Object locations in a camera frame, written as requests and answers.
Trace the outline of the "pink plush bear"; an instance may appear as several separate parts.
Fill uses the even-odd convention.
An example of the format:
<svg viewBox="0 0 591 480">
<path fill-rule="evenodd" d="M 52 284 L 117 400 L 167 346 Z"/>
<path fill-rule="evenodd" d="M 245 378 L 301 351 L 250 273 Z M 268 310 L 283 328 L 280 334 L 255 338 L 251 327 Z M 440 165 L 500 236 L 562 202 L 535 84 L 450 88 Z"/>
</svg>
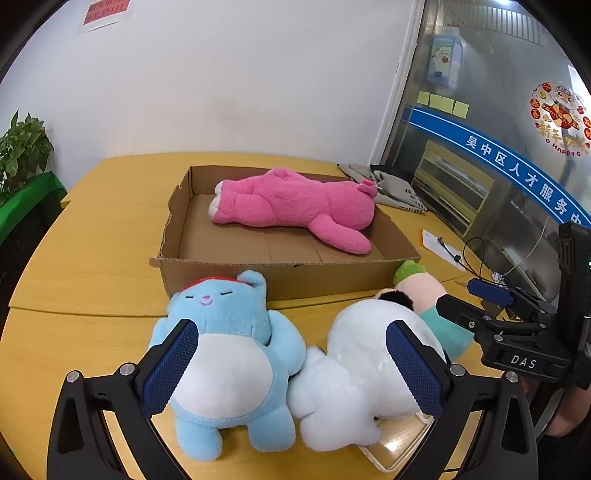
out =
<svg viewBox="0 0 591 480">
<path fill-rule="evenodd" d="M 370 253 L 363 229 L 376 210 L 375 182 L 321 182 L 288 168 L 225 179 L 214 188 L 208 216 L 215 224 L 306 228 L 329 246 L 355 255 Z"/>
</svg>

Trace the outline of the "red new year sticker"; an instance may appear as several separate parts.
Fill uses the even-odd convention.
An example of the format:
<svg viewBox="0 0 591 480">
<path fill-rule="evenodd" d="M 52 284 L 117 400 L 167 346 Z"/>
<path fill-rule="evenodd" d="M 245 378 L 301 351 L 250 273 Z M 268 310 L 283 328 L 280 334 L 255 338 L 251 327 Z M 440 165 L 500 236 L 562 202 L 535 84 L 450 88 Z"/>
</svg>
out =
<svg viewBox="0 0 591 480">
<path fill-rule="evenodd" d="M 530 117 L 545 143 L 567 157 L 590 153 L 590 110 L 560 82 L 538 84 L 530 98 Z"/>
</svg>

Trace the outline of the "brown cardboard box tray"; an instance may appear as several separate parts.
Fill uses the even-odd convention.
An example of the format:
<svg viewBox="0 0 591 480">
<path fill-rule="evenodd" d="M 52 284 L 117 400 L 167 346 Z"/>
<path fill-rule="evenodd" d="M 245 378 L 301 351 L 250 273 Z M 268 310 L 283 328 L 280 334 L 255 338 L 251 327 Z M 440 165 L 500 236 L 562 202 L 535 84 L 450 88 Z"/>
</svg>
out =
<svg viewBox="0 0 591 480">
<path fill-rule="evenodd" d="M 168 201 L 159 251 L 149 261 L 168 295 L 204 277 L 236 277 L 254 270 L 266 277 L 267 298 L 298 298 L 379 290 L 396 270 L 420 253 L 382 210 L 365 230 L 372 250 L 365 256 L 339 251 L 303 228 L 215 225 L 207 216 L 221 180 L 259 175 L 259 168 L 191 166 Z"/>
</svg>

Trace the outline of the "yellow shelf behind glass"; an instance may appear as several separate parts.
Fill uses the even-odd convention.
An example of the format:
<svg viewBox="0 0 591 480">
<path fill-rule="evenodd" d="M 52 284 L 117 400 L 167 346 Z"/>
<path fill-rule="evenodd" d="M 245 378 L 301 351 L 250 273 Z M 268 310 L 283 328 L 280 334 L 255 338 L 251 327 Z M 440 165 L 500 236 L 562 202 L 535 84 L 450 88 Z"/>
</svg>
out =
<svg viewBox="0 0 591 480">
<path fill-rule="evenodd" d="M 499 174 L 432 140 L 426 142 L 412 185 L 430 210 L 465 240 L 488 233 L 510 190 Z"/>
</svg>

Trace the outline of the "blue banner strip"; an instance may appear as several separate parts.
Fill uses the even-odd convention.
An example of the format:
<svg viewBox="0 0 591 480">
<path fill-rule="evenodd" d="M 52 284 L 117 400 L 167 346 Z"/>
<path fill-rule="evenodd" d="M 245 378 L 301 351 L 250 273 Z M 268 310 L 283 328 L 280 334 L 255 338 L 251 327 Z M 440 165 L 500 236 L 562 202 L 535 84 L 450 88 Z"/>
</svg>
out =
<svg viewBox="0 0 591 480">
<path fill-rule="evenodd" d="M 439 114 L 414 107 L 410 125 L 458 147 L 532 197 L 558 224 L 590 227 L 590 214 L 557 181 L 525 157 L 491 137 Z"/>
</svg>

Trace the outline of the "green potted plant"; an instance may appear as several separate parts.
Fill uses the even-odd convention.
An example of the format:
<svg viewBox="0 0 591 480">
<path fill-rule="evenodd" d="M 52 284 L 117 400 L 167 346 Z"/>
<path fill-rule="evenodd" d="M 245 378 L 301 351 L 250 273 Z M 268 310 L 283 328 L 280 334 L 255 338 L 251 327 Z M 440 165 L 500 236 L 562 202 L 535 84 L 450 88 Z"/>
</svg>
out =
<svg viewBox="0 0 591 480">
<path fill-rule="evenodd" d="M 20 120 L 16 111 L 0 142 L 1 205 L 46 171 L 53 152 L 44 122 L 30 114 Z"/>
</svg>

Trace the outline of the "yellow sticky notes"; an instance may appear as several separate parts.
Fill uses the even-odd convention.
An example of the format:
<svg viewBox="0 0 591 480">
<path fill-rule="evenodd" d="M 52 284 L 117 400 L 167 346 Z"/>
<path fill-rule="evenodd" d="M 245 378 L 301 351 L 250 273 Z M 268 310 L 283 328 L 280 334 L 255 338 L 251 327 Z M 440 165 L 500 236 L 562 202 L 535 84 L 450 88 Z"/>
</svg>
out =
<svg viewBox="0 0 591 480">
<path fill-rule="evenodd" d="M 470 108 L 467 103 L 427 91 L 420 91 L 418 93 L 417 104 L 452 114 L 462 119 L 467 118 Z"/>
</svg>

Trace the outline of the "white fluffy plush toy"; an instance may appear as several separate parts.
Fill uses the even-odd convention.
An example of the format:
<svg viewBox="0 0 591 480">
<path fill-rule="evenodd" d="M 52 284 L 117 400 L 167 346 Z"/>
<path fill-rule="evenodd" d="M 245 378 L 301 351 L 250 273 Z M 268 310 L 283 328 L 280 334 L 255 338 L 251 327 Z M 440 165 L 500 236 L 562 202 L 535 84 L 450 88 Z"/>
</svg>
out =
<svg viewBox="0 0 591 480">
<path fill-rule="evenodd" d="M 326 452 L 370 446 L 381 439 L 377 419 L 419 411 L 387 349 L 387 328 L 398 320 L 445 356 L 427 323 L 399 303 L 366 299 L 346 307 L 332 323 L 325 350 L 309 347 L 301 371 L 288 384 L 287 406 L 300 420 L 308 448 Z"/>
</svg>

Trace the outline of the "red wall notice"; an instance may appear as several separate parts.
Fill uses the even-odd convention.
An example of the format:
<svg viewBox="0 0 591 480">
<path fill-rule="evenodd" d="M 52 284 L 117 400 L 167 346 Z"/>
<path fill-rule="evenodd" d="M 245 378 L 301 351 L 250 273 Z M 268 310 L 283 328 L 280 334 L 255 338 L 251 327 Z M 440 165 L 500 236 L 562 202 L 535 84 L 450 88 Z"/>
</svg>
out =
<svg viewBox="0 0 591 480">
<path fill-rule="evenodd" d="M 131 7 L 131 0 L 94 1 L 88 5 L 78 31 L 87 33 L 121 22 L 131 14 Z"/>
</svg>

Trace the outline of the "light blue plush bear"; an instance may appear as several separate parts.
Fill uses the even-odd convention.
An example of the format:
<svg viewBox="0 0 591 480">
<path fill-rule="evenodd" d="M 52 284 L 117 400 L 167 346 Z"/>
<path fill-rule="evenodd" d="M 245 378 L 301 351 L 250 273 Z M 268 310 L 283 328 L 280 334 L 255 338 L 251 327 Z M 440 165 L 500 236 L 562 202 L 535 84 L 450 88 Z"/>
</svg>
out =
<svg viewBox="0 0 591 480">
<path fill-rule="evenodd" d="M 259 452 L 290 449 L 296 427 L 287 386 L 304 364 L 305 344 L 290 319 L 267 309 L 263 274 L 206 277 L 177 292 L 149 344 L 162 343 L 183 319 L 197 325 L 198 345 L 170 398 L 181 450 L 214 461 L 221 430 L 238 426 Z"/>
</svg>

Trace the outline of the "cartoon sheep poster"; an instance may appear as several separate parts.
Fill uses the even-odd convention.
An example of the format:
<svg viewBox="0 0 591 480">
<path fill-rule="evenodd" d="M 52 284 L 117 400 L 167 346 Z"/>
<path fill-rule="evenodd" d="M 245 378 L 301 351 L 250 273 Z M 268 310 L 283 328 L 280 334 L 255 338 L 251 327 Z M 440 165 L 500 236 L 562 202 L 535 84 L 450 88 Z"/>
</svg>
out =
<svg viewBox="0 0 591 480">
<path fill-rule="evenodd" d="M 426 80 L 455 90 L 463 61 L 464 44 L 458 27 L 446 27 L 432 40 Z"/>
</svg>

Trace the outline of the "green covered side table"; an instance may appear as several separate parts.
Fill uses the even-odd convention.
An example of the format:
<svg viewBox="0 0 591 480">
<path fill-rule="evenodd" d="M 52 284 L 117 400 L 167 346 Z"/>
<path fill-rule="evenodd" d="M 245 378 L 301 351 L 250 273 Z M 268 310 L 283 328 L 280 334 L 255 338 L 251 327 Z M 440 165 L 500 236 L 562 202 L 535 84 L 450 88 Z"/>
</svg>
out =
<svg viewBox="0 0 591 480">
<path fill-rule="evenodd" d="M 30 214 L 39 214 L 41 224 L 49 227 L 61 213 L 61 201 L 66 194 L 65 187 L 53 172 L 35 176 L 1 206 L 0 242 L 3 243 L 24 224 Z"/>
</svg>

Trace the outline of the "white paper sheet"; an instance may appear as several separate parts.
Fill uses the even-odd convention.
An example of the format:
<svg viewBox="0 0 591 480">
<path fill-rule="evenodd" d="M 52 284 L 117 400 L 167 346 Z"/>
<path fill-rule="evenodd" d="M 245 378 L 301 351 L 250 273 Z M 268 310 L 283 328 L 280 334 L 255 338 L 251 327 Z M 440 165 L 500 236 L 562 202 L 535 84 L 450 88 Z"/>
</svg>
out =
<svg viewBox="0 0 591 480">
<path fill-rule="evenodd" d="M 423 229 L 422 244 L 427 250 L 455 266 L 460 271 L 466 271 L 461 251 L 446 243 L 442 237 L 437 237 L 431 232 Z"/>
</svg>

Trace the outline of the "green haired plush doll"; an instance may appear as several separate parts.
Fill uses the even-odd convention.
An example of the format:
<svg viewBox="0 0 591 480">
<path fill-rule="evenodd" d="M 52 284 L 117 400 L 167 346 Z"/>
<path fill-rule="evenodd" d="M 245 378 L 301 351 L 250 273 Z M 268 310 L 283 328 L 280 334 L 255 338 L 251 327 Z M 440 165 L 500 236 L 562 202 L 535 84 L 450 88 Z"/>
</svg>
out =
<svg viewBox="0 0 591 480">
<path fill-rule="evenodd" d="M 442 317 L 438 300 L 447 294 L 444 286 L 426 269 L 412 260 L 405 261 L 394 273 L 394 287 L 377 293 L 376 299 L 399 303 L 418 314 L 433 331 L 452 362 L 457 361 L 473 343 L 473 334 Z"/>
</svg>

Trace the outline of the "grey folded cloth bag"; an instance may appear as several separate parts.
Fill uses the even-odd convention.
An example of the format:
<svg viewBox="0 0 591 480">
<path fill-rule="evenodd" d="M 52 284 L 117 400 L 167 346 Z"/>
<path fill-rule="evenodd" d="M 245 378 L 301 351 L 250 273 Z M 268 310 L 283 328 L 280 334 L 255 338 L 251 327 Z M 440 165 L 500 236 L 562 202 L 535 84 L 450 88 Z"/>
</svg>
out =
<svg viewBox="0 0 591 480">
<path fill-rule="evenodd" d="M 338 168 L 356 183 L 361 183 L 363 180 L 374 181 L 378 188 L 375 197 L 378 204 L 418 214 L 425 214 L 428 211 L 412 186 L 397 176 L 380 170 L 373 171 L 369 166 L 356 164 L 338 164 Z"/>
</svg>

